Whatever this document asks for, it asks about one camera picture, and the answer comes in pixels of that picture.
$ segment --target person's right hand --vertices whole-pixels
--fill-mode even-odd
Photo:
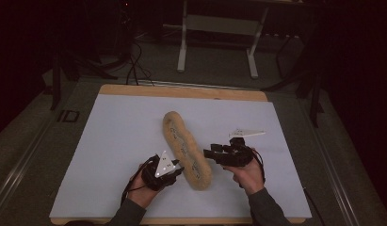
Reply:
[[[234,181],[244,188],[248,196],[264,188],[264,178],[261,168],[254,158],[245,167],[222,167],[234,174]]]

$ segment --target person's left hand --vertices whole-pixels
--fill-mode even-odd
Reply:
[[[148,188],[145,183],[143,182],[143,179],[141,177],[142,172],[140,172],[137,177],[135,178],[135,181],[131,185],[131,190],[138,188],[137,190],[132,190],[128,192],[127,198],[131,201],[135,202],[136,204],[140,205],[143,208],[147,208],[154,197],[161,191],[154,191]]]
[[[252,159],[245,167],[222,166],[234,174],[234,181],[240,184],[247,195],[251,195],[264,188],[264,178],[260,164]]]

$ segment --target white board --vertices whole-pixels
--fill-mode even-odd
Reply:
[[[272,103],[100,94],[50,218],[112,218],[139,164],[170,151],[162,134],[162,120],[169,111],[181,115],[201,149],[210,149],[211,143],[229,144],[229,133],[237,128],[264,130],[264,135],[245,140],[264,159],[269,193],[286,217],[311,217]],[[230,172],[208,161],[213,181],[207,190],[193,190],[182,174],[154,199],[145,218],[249,218],[244,190]]]

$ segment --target gray sleeve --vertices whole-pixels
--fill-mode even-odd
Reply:
[[[249,195],[252,217],[262,226],[291,225],[284,216],[283,210],[269,195],[266,188]]]
[[[139,225],[146,210],[133,201],[126,199],[116,215],[105,226]]]

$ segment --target bread crust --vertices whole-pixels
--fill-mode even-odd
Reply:
[[[179,164],[185,167],[184,175],[189,184],[196,190],[209,187],[212,179],[211,167],[176,111],[170,111],[164,116],[163,134],[175,157],[180,160]]]

